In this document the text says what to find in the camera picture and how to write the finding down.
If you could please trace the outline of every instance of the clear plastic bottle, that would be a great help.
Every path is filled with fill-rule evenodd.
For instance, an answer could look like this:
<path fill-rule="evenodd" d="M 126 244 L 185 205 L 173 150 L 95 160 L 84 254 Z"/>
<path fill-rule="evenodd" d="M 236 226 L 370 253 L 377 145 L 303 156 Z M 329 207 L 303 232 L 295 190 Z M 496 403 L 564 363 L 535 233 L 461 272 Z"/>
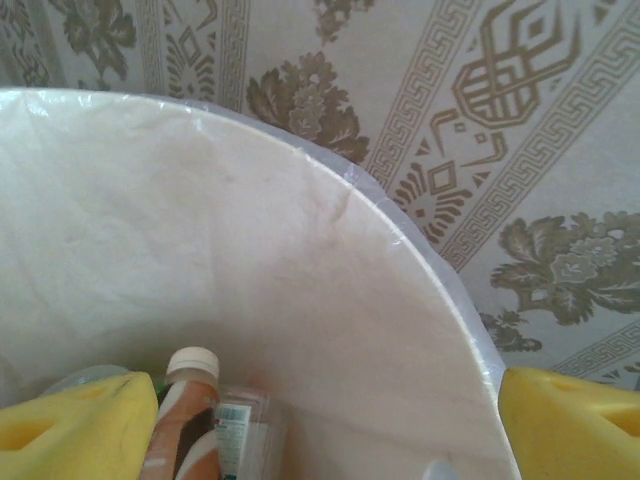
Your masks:
<path fill-rule="evenodd" d="M 214 429 L 219 370 L 218 358 L 205 348 L 173 354 L 140 480 L 220 480 Z"/>
<path fill-rule="evenodd" d="M 72 373 L 68 377 L 54 383 L 42 392 L 40 396 L 43 397 L 45 395 L 60 393 L 70 388 L 77 387 L 78 385 L 96 382 L 104 378 L 113 377 L 114 375 L 122 375 L 124 373 L 129 373 L 129 370 L 124 367 L 119 367 L 118 365 L 95 365 Z"/>
<path fill-rule="evenodd" d="M 283 406 L 266 392 L 245 387 L 222 388 L 218 439 L 225 480 L 275 480 L 286 425 Z"/>

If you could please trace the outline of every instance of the floral pattern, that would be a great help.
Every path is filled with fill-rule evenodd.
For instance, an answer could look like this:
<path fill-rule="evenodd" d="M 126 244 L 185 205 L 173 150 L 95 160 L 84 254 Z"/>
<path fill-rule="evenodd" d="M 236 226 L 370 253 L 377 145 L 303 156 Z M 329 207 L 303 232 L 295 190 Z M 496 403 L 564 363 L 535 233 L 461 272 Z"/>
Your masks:
<path fill-rule="evenodd" d="M 14 43 L 11 47 L 5 44 L 3 54 L 13 57 L 16 65 L 19 66 L 19 73 L 25 87 L 50 87 L 51 75 L 40 58 L 40 48 L 34 50 L 30 48 L 30 40 L 36 38 L 29 9 L 24 0 L 13 0 L 11 2 L 0 1 L 0 25 L 3 26 L 0 35 L 8 41 L 13 32 L 14 38 L 20 42 Z"/>
<path fill-rule="evenodd" d="M 360 163 L 369 139 L 360 135 L 360 122 L 346 90 L 332 85 L 337 78 L 324 53 L 300 57 L 299 66 L 285 62 L 247 88 L 251 111 L 263 122 L 287 130 Z"/>
<path fill-rule="evenodd" d="M 322 45 L 335 42 L 338 31 L 347 25 L 352 12 L 366 12 L 373 7 L 374 0 L 314 0 L 314 11 L 318 16 L 316 33 Z"/>
<path fill-rule="evenodd" d="M 121 48 L 133 48 L 136 29 L 130 14 L 124 14 L 120 0 L 49 0 L 65 15 L 64 32 L 76 54 L 84 53 L 98 70 L 96 85 L 102 90 L 110 86 L 104 74 L 111 68 L 120 80 L 127 78 L 127 61 Z M 80 88 L 87 83 L 80 81 Z"/>
<path fill-rule="evenodd" d="M 640 311 L 640 214 L 607 212 L 519 218 L 500 234 L 515 263 L 493 271 L 491 284 L 518 295 L 518 311 L 542 309 L 561 325 L 589 320 L 594 304 L 620 313 Z"/>
<path fill-rule="evenodd" d="M 536 352 L 542 348 L 539 340 L 524 338 L 518 331 L 516 326 L 527 323 L 527 320 L 517 312 L 505 310 L 497 317 L 480 313 L 480 318 L 493 343 L 501 352 Z"/>

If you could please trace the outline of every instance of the plastic bottle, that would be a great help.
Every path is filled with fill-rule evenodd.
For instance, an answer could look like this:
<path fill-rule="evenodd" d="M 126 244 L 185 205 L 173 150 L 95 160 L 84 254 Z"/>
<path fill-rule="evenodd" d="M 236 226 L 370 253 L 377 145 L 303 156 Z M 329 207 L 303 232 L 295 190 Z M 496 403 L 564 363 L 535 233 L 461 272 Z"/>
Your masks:
<path fill-rule="evenodd" d="M 216 413 L 225 480 L 280 478 L 286 437 L 282 404 L 266 392 L 232 386 L 222 388 Z"/>
<path fill-rule="evenodd" d="M 2 409 L 0 478 L 137 478 L 157 411 L 151 378 L 139 372 Z"/>
<path fill-rule="evenodd" d="M 221 479 L 214 430 L 219 371 L 218 358 L 205 348 L 173 354 L 140 480 Z"/>
<path fill-rule="evenodd" d="M 125 373 L 129 373 L 129 370 L 124 367 L 119 367 L 118 365 L 95 365 L 93 367 L 85 368 L 78 372 L 72 373 L 68 377 L 65 377 L 59 382 L 54 383 L 44 392 L 42 392 L 40 396 L 42 397 L 45 395 L 60 393 L 79 385 L 96 382 L 98 380 L 113 377 L 115 375 L 123 375 Z"/>

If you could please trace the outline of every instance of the greek key border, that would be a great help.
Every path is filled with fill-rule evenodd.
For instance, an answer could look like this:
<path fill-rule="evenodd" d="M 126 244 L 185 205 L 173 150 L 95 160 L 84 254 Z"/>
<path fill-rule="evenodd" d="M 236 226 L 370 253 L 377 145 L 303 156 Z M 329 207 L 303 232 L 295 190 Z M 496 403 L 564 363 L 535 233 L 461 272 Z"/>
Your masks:
<path fill-rule="evenodd" d="M 242 108 L 249 9 L 248 0 L 225 0 L 222 7 L 222 81 L 218 104 L 235 112 Z"/>
<path fill-rule="evenodd" d="M 138 0 L 136 11 L 140 25 L 140 54 L 142 55 L 142 74 L 146 93 L 164 94 L 164 76 L 162 72 L 162 52 L 160 50 L 161 21 L 158 8 L 161 2 L 156 0 Z"/>
<path fill-rule="evenodd" d="M 480 7 L 475 0 L 439 0 L 396 94 L 365 169 L 387 188 Z"/>
<path fill-rule="evenodd" d="M 640 4 L 633 2 L 451 235 L 440 255 L 460 271 L 639 66 Z"/>
<path fill-rule="evenodd" d="M 554 372 L 586 377 L 626 357 L 640 352 L 640 319 L 583 348 L 551 368 Z"/>
<path fill-rule="evenodd" d="M 67 87 L 67 79 L 58 56 L 58 49 L 53 40 L 51 25 L 42 0 L 26 0 L 27 10 L 35 26 L 35 34 L 38 46 L 42 52 L 42 59 L 49 71 L 49 87 Z"/>

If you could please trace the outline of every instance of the trash bin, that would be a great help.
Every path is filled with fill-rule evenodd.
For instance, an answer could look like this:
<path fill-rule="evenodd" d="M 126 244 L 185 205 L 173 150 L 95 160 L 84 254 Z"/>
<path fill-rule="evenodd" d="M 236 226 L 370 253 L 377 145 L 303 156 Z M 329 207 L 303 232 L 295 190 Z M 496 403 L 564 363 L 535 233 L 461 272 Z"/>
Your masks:
<path fill-rule="evenodd" d="M 0 401 L 202 345 L 289 407 L 283 478 L 516 478 L 504 365 L 418 229 L 343 158 L 200 106 L 0 93 Z"/>

